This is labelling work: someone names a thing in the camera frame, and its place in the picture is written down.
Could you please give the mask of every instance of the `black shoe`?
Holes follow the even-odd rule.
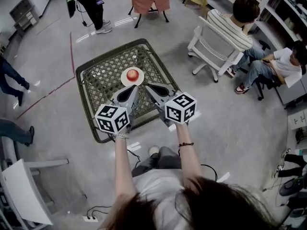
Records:
[[[30,84],[29,84],[28,82],[25,82],[24,88],[25,88],[26,90],[29,90]]]
[[[23,104],[23,97],[24,97],[24,93],[21,92],[19,96],[17,96],[18,98],[18,105],[21,106]]]
[[[31,141],[30,141],[30,143],[25,143],[25,145],[26,145],[27,147],[28,147],[30,144],[33,143],[33,137],[34,137],[34,133],[35,133],[35,130],[34,130],[34,127],[33,127],[33,126],[30,127],[29,132],[30,132],[30,134],[31,134]]]

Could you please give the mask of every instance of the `person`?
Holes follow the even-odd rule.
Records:
[[[187,124],[176,128],[180,157],[152,147],[132,172],[127,131],[116,135],[116,200],[99,229],[276,229],[264,205],[245,189],[202,177]]]
[[[31,126],[28,131],[25,131],[14,122],[0,118],[0,137],[8,137],[28,147],[33,143],[34,133],[35,130],[33,126]]]
[[[236,0],[233,14],[223,15],[213,9],[208,12],[207,21],[243,52],[253,46],[253,40],[248,36],[248,24],[254,23],[259,14],[260,8],[255,0]]]
[[[85,8],[88,16],[94,23],[96,33],[109,33],[112,31],[112,27],[109,26],[111,21],[103,20],[103,5],[97,5],[101,0],[77,0]]]
[[[10,94],[18,98],[18,104],[21,106],[23,104],[24,93],[22,91],[13,89],[10,87],[5,79],[5,75],[8,75],[26,90],[30,88],[30,84],[19,75],[19,73],[10,65],[9,62],[2,56],[0,56],[0,87],[5,94]]]
[[[239,63],[230,67],[233,76],[249,56],[256,60],[252,62],[243,82],[235,89],[238,94],[245,93],[260,74],[279,84],[286,84],[290,88],[306,72],[307,49],[299,40],[294,42],[292,50],[286,47],[267,56],[263,50],[256,47],[246,50]]]
[[[307,172],[307,155],[299,156],[295,154],[289,154],[290,149],[287,149],[282,154],[283,161],[277,165],[276,171],[273,174],[273,178],[277,177],[290,177],[290,176],[302,176]],[[296,163],[299,167],[295,167],[289,170],[284,170],[284,162]]]

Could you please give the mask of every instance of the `white office chair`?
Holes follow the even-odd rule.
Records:
[[[194,29],[194,37],[188,45],[188,55],[201,58],[205,62],[201,63],[193,74],[196,75],[200,69],[209,64],[214,82],[218,82],[216,71],[219,76],[222,76],[231,65],[239,62],[243,53],[228,37],[204,18],[199,17],[199,19],[201,24]]]

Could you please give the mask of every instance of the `red apple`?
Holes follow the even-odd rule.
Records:
[[[127,72],[127,79],[131,82],[135,82],[139,78],[139,72],[137,70],[129,70]]]

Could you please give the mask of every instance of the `black pants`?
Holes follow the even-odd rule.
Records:
[[[91,18],[92,22],[95,25],[95,29],[101,29],[103,25],[103,13],[104,9],[102,5],[97,6],[97,0],[77,0],[85,8],[88,16]]]
[[[293,154],[287,154],[284,158],[287,162],[292,162],[298,164],[300,167],[285,170],[285,171],[279,171],[278,177],[289,177],[289,176],[301,176],[303,172],[303,168],[306,166],[306,162],[303,159],[303,156],[293,155]]]
[[[181,169],[181,159],[170,148],[161,147],[159,153],[153,154],[132,170],[132,177],[144,174],[152,169]]]
[[[0,58],[0,61],[0,87],[3,93],[10,94],[15,97],[22,95],[23,92],[13,89],[11,86],[8,85],[5,79],[5,75],[11,77],[23,87],[26,86],[27,81],[22,76],[20,76],[19,73],[5,59]]]

